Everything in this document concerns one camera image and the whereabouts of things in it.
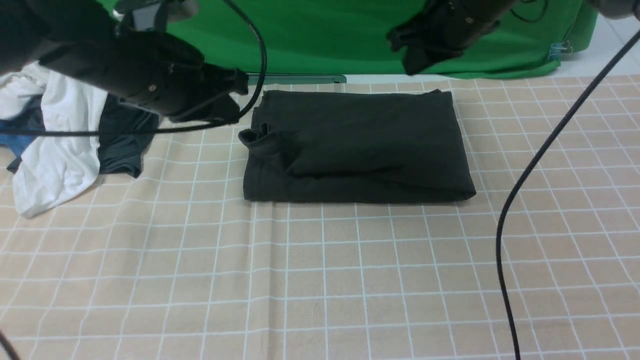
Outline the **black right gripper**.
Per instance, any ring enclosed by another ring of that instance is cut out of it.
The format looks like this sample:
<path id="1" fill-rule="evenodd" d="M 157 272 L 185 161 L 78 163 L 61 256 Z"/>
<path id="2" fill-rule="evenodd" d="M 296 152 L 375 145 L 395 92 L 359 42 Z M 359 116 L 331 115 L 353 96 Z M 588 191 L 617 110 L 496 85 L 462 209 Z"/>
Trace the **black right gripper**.
<path id="1" fill-rule="evenodd" d="M 446 60 L 461 57 L 464 50 L 445 41 L 450 18 L 437 13 L 419 13 L 391 28 L 386 34 L 391 52 L 404 50 L 402 68 L 409 76 L 431 68 Z"/>

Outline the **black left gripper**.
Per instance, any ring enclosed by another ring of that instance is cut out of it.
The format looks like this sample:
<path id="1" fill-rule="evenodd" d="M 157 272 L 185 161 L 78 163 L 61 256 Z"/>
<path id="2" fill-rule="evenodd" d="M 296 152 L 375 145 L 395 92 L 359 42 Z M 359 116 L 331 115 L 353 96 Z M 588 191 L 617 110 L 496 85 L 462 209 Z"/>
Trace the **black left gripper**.
<path id="1" fill-rule="evenodd" d="M 185 98 L 185 105 L 168 117 L 172 123 L 204 121 L 224 126 L 238 122 L 241 109 L 231 94 L 249 93 L 246 72 L 205 63 L 200 69 L 186 71 L 183 77 L 185 89 L 180 93 Z"/>

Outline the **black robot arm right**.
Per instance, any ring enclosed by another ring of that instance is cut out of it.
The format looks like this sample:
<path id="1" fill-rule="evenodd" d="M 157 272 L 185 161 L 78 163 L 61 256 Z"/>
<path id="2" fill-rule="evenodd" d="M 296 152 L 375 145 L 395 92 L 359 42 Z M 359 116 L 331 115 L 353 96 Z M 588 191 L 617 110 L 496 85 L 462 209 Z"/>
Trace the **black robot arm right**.
<path id="1" fill-rule="evenodd" d="M 455 79 L 548 75 L 589 46 L 598 15 L 639 16 L 637 0 L 428 0 L 391 28 L 404 72 Z"/>

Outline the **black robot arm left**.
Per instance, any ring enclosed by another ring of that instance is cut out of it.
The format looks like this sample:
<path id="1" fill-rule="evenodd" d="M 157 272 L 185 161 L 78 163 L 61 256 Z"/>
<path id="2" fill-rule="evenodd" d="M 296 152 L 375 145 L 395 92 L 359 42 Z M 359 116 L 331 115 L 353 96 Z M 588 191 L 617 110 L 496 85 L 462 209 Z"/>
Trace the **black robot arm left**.
<path id="1" fill-rule="evenodd" d="M 1 73 L 33 62 L 176 123 L 237 123 L 231 98 L 249 91 L 246 73 L 206 63 L 167 31 L 193 18 L 195 0 L 3 0 Z"/>

